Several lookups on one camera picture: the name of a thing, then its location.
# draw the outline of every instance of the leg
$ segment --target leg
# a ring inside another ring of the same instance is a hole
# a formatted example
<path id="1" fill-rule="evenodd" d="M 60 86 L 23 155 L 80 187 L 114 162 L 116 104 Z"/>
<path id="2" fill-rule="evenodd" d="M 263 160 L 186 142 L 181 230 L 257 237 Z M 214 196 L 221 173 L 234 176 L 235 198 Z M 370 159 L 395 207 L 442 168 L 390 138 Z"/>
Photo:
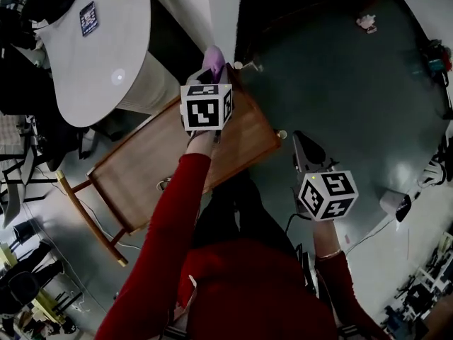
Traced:
<path id="1" fill-rule="evenodd" d="M 40 243 L 26 259 L 19 261 L 12 269 L 6 272 L 5 276 L 0 278 L 0 287 L 8 285 L 8 282 L 20 272 L 32 272 L 33 269 L 46 257 L 51 247 L 46 243 Z"/>
<path id="2" fill-rule="evenodd" d="M 63 272 L 63 263 L 56 261 L 49 266 L 44 267 L 41 271 L 35 273 L 36 279 L 40 287 L 44 286 L 48 281 L 52 280 L 58 273 Z"/>
<path id="3" fill-rule="evenodd" d="M 193 248 L 232 240 L 238 236 L 233 199 L 222 186 L 215 188 L 209 205 L 198 218 L 193 233 Z"/>
<path id="4" fill-rule="evenodd" d="M 247 172 L 236 175 L 235 201 L 240 213 L 241 236 L 255 239 L 296 258 L 296 251 L 285 231 L 269 215 L 261 203 L 260 192 Z"/>

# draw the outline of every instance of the white table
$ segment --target white table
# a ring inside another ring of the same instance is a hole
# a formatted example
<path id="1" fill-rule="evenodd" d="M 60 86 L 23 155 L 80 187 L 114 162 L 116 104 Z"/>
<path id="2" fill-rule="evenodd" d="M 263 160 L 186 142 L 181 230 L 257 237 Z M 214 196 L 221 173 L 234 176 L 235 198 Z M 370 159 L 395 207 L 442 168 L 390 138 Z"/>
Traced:
<path id="1" fill-rule="evenodd" d="M 92 1 L 99 26 L 83 37 L 79 13 Z M 76 0 L 58 21 L 37 30 L 68 123 L 88 127 L 123 100 L 120 108 L 144 112 L 145 101 L 164 104 L 178 95 L 176 79 L 148 53 L 150 26 L 150 0 Z"/>

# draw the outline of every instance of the dark green floor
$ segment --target dark green floor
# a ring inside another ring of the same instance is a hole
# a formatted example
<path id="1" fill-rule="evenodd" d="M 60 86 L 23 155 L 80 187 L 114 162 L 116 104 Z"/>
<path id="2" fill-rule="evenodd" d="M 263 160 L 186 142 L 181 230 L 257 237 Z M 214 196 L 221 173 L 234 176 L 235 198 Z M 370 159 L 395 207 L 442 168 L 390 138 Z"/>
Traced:
<path id="1" fill-rule="evenodd" d="M 423 69 L 410 16 L 394 0 L 380 0 L 369 13 L 377 16 L 371 35 L 339 11 L 274 30 L 258 48 L 263 71 L 242 71 L 274 128 L 302 130 L 352 171 L 360 197 L 339 223 L 351 244 L 384 219 L 385 188 L 416 185 L 447 127 L 445 92 Z M 251 171 L 265 207 L 285 226 L 296 183 L 291 138 Z M 295 221 L 289 236 L 310 247 L 307 224 Z"/>

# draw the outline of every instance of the floor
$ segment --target floor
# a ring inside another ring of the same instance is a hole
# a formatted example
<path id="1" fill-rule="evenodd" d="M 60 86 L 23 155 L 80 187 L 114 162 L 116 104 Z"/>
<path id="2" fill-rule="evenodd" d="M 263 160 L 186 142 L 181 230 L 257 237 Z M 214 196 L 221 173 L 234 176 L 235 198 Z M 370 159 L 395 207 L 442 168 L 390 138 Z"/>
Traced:
<path id="1" fill-rule="evenodd" d="M 348 16 L 329 11 L 299 30 L 281 32 L 286 37 L 270 37 L 259 56 L 263 72 L 243 73 L 275 128 L 289 134 L 296 129 L 305 131 L 345 169 L 352 170 L 360 200 L 350 218 L 338 221 L 345 249 L 377 225 L 386 224 L 378 204 L 383 188 L 404 192 L 413 188 L 447 127 L 440 119 L 442 91 L 425 76 L 407 15 L 392 0 L 381 0 L 373 12 L 378 16 L 374 35 L 362 32 Z M 111 125 L 120 123 L 132 129 L 143 119 L 143 115 L 115 111 Z M 113 145 L 100 140 L 97 150 L 84 161 L 76 153 L 68 154 L 62 170 L 70 184 L 81 183 Z M 278 153 L 251 169 L 264 206 L 282 226 L 294 212 L 290 186 L 296 183 L 295 174 L 290 138 Z M 24 209 L 14 224 L 35 217 L 40 236 L 48 235 L 57 246 L 55 256 L 70 263 L 67 276 L 59 276 L 47 289 L 55 295 L 62 289 L 76 291 L 71 281 L 87 289 L 94 297 L 87 294 L 84 303 L 76 304 L 69 314 L 84 330 L 94 333 L 139 252 L 120 248 L 130 261 L 121 268 L 57 188 L 30 187 L 28 195 L 37 194 L 34 190 L 47 192 L 45 201 L 31 203 L 30 210 Z M 449 225 L 452 197 L 448 186 L 425 189 L 402 225 L 392 222 L 351 251 L 348 258 L 357 296 L 373 317 L 379 319 L 382 305 L 410 273 L 412 264 L 422 264 L 438 234 Z M 92 188 L 80 192 L 80 198 L 108 232 L 118 231 Z M 303 242 L 308 250 L 312 247 L 309 227 L 310 222 L 295 220 L 289 230 L 293 243 Z M 144 235 L 140 232 L 125 242 L 140 246 Z M 11 238 L 11 229 L 0 232 L 0 240 Z M 18 254 L 37 242 L 34 238 Z"/>

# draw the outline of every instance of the black cable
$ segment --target black cable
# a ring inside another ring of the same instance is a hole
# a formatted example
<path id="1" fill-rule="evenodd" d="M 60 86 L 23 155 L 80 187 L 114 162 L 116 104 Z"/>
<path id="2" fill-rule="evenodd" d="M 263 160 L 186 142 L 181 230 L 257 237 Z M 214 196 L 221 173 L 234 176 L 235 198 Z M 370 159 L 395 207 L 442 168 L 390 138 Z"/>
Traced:
<path id="1" fill-rule="evenodd" d="M 291 216 L 290 216 L 289 219 L 288 219 L 288 224 L 287 224 L 286 229 L 285 229 L 285 234 L 288 234 L 289 226 L 291 225 L 292 218 L 294 218 L 294 217 L 299 217 L 299 218 L 301 218 L 301 219 L 311 220 L 311 218 L 305 217 L 305 216 L 303 216 L 303 215 L 301 215 L 301 214 L 299 214 L 299 213 L 297 213 L 297 212 L 294 213 L 294 214 L 291 214 Z"/>
<path id="2" fill-rule="evenodd" d="M 379 232 L 381 232 L 382 230 L 384 230 L 384 228 L 389 225 L 390 223 L 392 223 L 395 219 L 392 219 L 390 220 L 390 222 L 388 222 L 387 224 L 385 224 L 380 230 L 378 230 L 376 233 L 372 234 L 372 235 L 369 235 L 368 237 L 365 237 L 364 239 L 362 239 L 360 242 L 358 242 L 357 244 L 354 244 L 352 246 L 351 249 L 349 249 L 347 252 L 346 252 L 346 256 L 348 256 L 348 254 L 356 247 L 358 246 L 359 244 L 365 242 L 367 239 L 371 238 L 371 237 L 374 237 L 376 234 L 378 234 Z"/>

